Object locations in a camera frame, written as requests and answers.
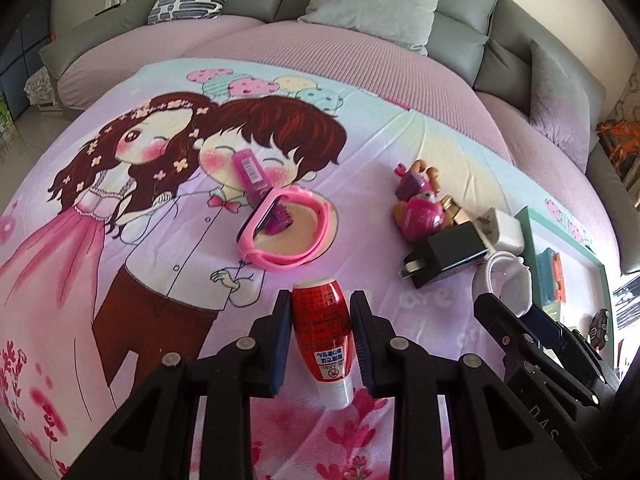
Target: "tiled floor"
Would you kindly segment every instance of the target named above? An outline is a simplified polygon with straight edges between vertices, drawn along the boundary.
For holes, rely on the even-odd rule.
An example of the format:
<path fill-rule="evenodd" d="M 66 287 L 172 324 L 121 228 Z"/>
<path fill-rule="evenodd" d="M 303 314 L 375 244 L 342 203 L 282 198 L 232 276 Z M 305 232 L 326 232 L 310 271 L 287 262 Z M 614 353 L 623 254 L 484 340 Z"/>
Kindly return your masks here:
<path fill-rule="evenodd" d="M 18 137 L 0 161 L 0 214 L 40 156 L 69 124 L 60 112 L 41 112 L 37 107 L 29 108 L 15 121 Z"/>

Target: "black toy car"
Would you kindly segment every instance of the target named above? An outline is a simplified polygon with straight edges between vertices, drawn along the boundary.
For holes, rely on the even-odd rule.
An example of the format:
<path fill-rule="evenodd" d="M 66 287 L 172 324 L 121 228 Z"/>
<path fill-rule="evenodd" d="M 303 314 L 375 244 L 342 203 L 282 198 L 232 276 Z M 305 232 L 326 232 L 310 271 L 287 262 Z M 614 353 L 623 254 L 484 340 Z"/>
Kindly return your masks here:
<path fill-rule="evenodd" d="M 609 323 L 609 313 L 606 308 L 601 308 L 591 320 L 589 327 L 589 343 L 596 350 L 602 350 L 607 344 L 607 325 Z"/>

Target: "metal screw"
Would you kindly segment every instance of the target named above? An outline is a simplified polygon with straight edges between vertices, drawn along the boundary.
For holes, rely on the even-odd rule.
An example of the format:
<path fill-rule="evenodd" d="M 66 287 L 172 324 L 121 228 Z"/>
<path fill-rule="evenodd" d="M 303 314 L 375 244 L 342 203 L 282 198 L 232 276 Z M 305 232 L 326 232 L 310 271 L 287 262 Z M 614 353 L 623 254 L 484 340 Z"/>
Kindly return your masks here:
<path fill-rule="evenodd" d="M 255 339 L 253 337 L 241 337 L 236 341 L 236 346 L 241 350 L 251 350 L 255 346 Z"/>
<path fill-rule="evenodd" d="M 169 352 L 162 356 L 162 364 L 167 368 L 175 368 L 180 364 L 182 358 L 178 352 Z"/>
<path fill-rule="evenodd" d="M 406 350 L 409 348 L 409 342 L 404 337 L 395 337 L 389 344 L 391 348 L 395 348 L 396 350 Z"/>
<path fill-rule="evenodd" d="M 466 354 L 462 358 L 462 362 L 469 368 L 479 368 L 482 364 L 482 359 L 479 358 L 476 354 Z"/>

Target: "cartoon hand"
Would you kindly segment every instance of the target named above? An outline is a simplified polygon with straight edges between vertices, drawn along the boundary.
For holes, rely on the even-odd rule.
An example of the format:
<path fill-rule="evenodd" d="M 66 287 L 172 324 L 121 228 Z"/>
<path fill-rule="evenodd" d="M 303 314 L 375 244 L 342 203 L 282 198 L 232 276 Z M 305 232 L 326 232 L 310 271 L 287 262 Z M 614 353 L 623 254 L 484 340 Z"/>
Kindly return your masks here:
<path fill-rule="evenodd" d="M 233 292 L 240 288 L 240 282 L 238 280 L 234 280 L 226 269 L 220 269 L 214 272 L 211 275 L 210 280 L 212 282 L 222 282 L 226 288 L 230 288 Z"/>
<path fill-rule="evenodd" d="M 156 197 L 153 203 L 153 207 L 160 207 L 162 204 L 166 204 L 171 200 L 174 196 L 171 194 L 171 191 L 165 191 Z"/>

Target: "dark blue cabinet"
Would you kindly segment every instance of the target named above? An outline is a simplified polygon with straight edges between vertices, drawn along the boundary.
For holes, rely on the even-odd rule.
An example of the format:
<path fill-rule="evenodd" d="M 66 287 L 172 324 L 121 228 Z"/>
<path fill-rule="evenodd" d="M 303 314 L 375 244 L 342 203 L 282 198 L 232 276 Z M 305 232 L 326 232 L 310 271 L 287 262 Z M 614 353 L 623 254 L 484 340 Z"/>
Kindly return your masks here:
<path fill-rule="evenodd" d="M 50 41 L 49 14 L 50 0 L 38 0 L 0 54 L 0 90 L 14 120 L 29 107 L 24 85 L 42 67 L 40 49 Z"/>

